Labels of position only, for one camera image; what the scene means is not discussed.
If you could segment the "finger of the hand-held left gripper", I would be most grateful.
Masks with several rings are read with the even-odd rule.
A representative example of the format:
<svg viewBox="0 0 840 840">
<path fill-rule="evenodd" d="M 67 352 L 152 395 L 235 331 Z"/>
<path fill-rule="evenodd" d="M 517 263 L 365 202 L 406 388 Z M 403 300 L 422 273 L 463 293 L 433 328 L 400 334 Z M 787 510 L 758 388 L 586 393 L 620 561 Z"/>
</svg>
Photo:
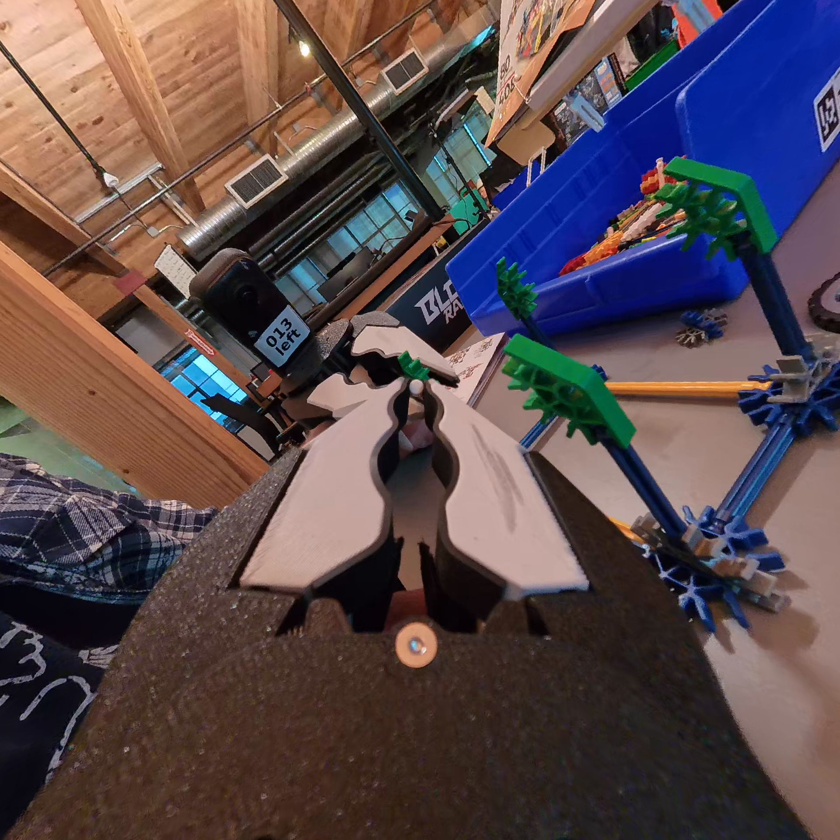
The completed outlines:
<svg viewBox="0 0 840 840">
<path fill-rule="evenodd" d="M 392 414 L 395 382 L 372 385 L 352 382 L 342 374 L 333 374 L 316 385 L 307 397 L 307 404 L 336 421 L 384 421 Z"/>
<path fill-rule="evenodd" d="M 417 361 L 428 369 L 430 377 L 438 382 L 450 386 L 459 383 L 459 377 L 448 359 L 403 325 L 364 325 L 352 343 L 353 357 L 378 364 L 393 371 L 394 375 L 403 372 L 399 357 L 404 353 L 411 361 Z"/>
</svg>

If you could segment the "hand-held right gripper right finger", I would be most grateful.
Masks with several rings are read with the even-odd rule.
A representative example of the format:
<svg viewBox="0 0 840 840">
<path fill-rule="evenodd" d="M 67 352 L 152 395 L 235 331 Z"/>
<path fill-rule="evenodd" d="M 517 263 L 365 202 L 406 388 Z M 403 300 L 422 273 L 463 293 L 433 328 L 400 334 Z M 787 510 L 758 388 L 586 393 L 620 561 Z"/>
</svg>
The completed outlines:
<svg viewBox="0 0 840 840">
<path fill-rule="evenodd" d="M 439 537 L 453 598 L 525 598 L 586 591 L 589 582 L 517 440 L 431 383 L 446 489 Z"/>
</svg>

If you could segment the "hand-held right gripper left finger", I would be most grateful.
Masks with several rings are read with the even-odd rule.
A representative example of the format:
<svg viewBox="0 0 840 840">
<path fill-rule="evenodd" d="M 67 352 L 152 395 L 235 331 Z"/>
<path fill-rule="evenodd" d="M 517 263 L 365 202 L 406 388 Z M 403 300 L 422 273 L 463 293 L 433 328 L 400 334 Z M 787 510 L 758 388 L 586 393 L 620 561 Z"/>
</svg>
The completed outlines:
<svg viewBox="0 0 840 840">
<path fill-rule="evenodd" d="M 392 528 L 379 467 L 405 414 L 405 382 L 372 395 L 317 436 L 240 576 L 243 588 L 314 594 L 371 558 Z"/>
</svg>

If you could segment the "blue bin with white label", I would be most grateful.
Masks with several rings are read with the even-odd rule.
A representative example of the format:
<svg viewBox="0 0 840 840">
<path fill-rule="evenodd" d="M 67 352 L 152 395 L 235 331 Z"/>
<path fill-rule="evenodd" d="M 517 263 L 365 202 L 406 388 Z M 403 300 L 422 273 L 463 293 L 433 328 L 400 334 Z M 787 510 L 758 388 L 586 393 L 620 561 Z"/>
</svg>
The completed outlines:
<svg viewBox="0 0 840 840">
<path fill-rule="evenodd" d="M 497 294 L 497 262 L 527 273 L 543 331 L 571 332 L 736 298 L 739 262 L 660 237 L 560 276 L 641 196 L 644 173 L 676 156 L 752 177 L 783 235 L 838 160 L 839 2 L 738 2 L 609 110 L 447 266 L 483 334 L 518 322 Z"/>
</svg>

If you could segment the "pile of colourful toy pieces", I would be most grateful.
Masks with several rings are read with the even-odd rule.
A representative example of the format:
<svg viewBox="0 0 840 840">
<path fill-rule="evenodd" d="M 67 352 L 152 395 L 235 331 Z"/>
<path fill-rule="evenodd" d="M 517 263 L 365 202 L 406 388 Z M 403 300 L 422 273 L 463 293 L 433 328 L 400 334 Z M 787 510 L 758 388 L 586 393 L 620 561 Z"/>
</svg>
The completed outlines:
<svg viewBox="0 0 840 840">
<path fill-rule="evenodd" d="M 684 209 L 667 209 L 667 203 L 657 199 L 662 188 L 679 184 L 674 176 L 665 173 L 665 167 L 665 160 L 657 158 L 655 167 L 642 176 L 641 199 L 614 216 L 593 246 L 570 259 L 559 271 L 559 277 L 670 235 L 686 221 Z"/>
</svg>

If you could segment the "blue yellow toy rod frame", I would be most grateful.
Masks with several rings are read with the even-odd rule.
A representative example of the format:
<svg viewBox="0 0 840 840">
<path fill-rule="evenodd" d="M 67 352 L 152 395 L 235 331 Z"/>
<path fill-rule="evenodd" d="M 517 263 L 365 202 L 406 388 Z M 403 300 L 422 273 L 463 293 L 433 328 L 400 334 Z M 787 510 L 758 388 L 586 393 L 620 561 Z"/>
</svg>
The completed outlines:
<svg viewBox="0 0 840 840">
<path fill-rule="evenodd" d="M 615 525 L 643 551 L 689 619 L 709 634 L 717 631 L 712 602 L 724 604 L 745 629 L 751 625 L 743 603 L 768 613 L 785 609 L 789 598 L 778 588 L 785 562 L 777 551 L 762 550 L 770 541 L 761 528 L 749 525 L 747 515 L 797 439 L 819 426 L 838 432 L 837 341 L 824 334 L 805 335 L 772 255 L 743 245 L 738 256 L 735 260 L 745 269 L 781 355 L 746 385 L 720 383 L 733 392 L 751 423 L 763 428 L 761 443 L 721 503 L 699 514 L 688 507 L 678 513 L 632 445 L 621 449 L 605 437 L 595 445 L 586 440 L 609 454 L 647 507 L 633 525 Z M 526 338 L 550 348 L 532 318 L 520 324 Z M 566 420 L 556 416 L 540 419 L 521 440 L 532 460 L 539 438 L 559 420 L 565 421 L 567 434 Z"/>
</svg>

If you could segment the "person's left forearm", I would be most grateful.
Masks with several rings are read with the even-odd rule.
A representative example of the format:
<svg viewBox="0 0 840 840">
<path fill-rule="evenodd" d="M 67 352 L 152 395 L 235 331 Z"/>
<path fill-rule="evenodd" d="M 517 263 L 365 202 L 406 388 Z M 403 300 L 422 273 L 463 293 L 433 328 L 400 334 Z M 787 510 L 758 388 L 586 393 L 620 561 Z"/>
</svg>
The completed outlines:
<svg viewBox="0 0 840 840">
<path fill-rule="evenodd" d="M 218 512 L 143 500 L 2 454 L 2 586 L 139 606 Z"/>
</svg>

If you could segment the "black toy box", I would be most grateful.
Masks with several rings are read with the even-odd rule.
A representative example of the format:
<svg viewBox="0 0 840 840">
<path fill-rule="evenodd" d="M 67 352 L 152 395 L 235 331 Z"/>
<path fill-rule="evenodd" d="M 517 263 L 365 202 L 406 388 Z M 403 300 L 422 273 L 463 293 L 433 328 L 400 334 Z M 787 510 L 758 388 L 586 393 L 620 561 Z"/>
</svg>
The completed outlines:
<svg viewBox="0 0 840 840">
<path fill-rule="evenodd" d="M 473 326 L 441 261 L 418 272 L 400 291 L 384 311 L 441 354 Z"/>
</svg>

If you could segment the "toy instruction sheet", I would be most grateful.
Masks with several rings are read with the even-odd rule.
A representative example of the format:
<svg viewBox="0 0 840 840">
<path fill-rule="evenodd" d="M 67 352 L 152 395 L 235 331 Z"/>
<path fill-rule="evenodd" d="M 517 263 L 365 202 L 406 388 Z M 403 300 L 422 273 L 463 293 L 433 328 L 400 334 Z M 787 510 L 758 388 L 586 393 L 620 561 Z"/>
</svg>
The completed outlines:
<svg viewBox="0 0 840 840">
<path fill-rule="evenodd" d="M 508 341 L 508 335 L 499 332 L 446 356 L 458 377 L 457 386 L 450 390 L 463 403 L 477 405 L 490 379 L 504 363 Z"/>
</svg>

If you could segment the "small blue toy connector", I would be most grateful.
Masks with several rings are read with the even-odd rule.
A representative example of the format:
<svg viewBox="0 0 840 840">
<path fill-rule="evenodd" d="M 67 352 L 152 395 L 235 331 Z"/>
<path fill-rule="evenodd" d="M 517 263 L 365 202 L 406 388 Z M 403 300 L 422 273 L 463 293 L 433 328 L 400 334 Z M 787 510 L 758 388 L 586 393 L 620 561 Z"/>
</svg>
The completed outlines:
<svg viewBox="0 0 840 840">
<path fill-rule="evenodd" d="M 728 326 L 728 315 L 718 309 L 687 310 L 680 318 L 681 330 L 675 341 L 678 345 L 693 349 L 723 337 Z"/>
</svg>

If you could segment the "cardboard poster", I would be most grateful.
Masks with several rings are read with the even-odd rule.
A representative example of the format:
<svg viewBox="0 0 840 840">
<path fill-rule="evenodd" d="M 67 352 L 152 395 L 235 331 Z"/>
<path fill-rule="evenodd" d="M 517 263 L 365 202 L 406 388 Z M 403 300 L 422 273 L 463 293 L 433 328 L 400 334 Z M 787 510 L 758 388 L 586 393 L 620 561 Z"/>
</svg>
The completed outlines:
<svg viewBox="0 0 840 840">
<path fill-rule="evenodd" d="M 497 99 L 486 146 L 515 116 L 560 37 L 584 25 L 593 1 L 500 3 Z"/>
</svg>

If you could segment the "black toy wheel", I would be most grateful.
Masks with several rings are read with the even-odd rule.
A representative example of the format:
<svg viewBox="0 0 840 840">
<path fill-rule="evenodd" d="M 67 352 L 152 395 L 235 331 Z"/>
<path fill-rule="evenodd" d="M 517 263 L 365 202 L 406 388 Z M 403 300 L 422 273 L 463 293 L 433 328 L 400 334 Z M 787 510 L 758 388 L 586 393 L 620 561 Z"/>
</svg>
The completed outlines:
<svg viewBox="0 0 840 840">
<path fill-rule="evenodd" d="M 817 328 L 834 334 L 839 326 L 839 272 L 815 289 L 807 302 L 810 319 Z"/>
</svg>

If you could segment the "white wall sign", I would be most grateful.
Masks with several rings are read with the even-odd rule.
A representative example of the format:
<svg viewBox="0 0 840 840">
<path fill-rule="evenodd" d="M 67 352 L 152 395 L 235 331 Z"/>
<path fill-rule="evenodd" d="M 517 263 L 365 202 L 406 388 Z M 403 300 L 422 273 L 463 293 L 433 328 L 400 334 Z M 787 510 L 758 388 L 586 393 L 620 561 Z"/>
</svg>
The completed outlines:
<svg viewBox="0 0 840 840">
<path fill-rule="evenodd" d="M 190 286 L 197 271 L 172 245 L 163 247 L 154 267 L 184 298 L 191 296 Z"/>
</svg>

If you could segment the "silver air duct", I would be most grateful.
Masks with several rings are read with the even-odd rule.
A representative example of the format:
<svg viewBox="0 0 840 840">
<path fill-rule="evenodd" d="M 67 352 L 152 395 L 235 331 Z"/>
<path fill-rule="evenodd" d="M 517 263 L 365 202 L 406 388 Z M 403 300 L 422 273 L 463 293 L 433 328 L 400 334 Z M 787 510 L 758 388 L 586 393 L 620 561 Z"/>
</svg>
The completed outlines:
<svg viewBox="0 0 840 840">
<path fill-rule="evenodd" d="M 473 14 L 427 50 L 417 51 L 416 55 L 424 63 L 426 71 L 417 76 L 404 92 L 397 93 L 382 71 L 380 79 L 364 94 L 365 103 L 378 119 L 384 120 L 478 47 L 492 27 L 493 24 L 483 14 Z M 357 116 L 349 108 L 344 108 L 289 152 L 278 159 L 269 157 L 268 162 L 285 179 L 264 192 L 257 203 L 248 208 L 227 192 L 225 198 L 202 212 L 196 222 L 187 225 L 177 235 L 186 253 L 194 259 L 209 256 L 347 150 L 363 134 L 364 128 Z"/>
</svg>

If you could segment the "black metal post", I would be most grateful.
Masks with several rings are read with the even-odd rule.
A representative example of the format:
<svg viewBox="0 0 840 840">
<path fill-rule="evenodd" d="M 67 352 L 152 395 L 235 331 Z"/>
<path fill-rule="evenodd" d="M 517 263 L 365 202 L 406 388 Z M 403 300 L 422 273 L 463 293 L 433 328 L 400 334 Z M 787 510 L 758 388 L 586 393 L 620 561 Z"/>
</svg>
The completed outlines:
<svg viewBox="0 0 840 840">
<path fill-rule="evenodd" d="M 442 220 L 445 216 L 443 208 L 438 205 L 421 177 L 414 171 L 408 160 L 399 151 L 382 123 L 368 107 L 358 89 L 336 60 L 330 48 L 322 41 L 299 6 L 294 1 L 275 1 L 274 4 L 282 12 L 296 33 L 303 36 L 304 41 L 308 43 L 321 69 L 336 87 L 342 99 L 364 127 L 364 130 L 375 141 L 380 151 L 395 170 L 395 173 L 400 176 L 408 192 L 412 194 L 419 206 L 425 211 L 425 214 L 435 222 Z"/>
</svg>

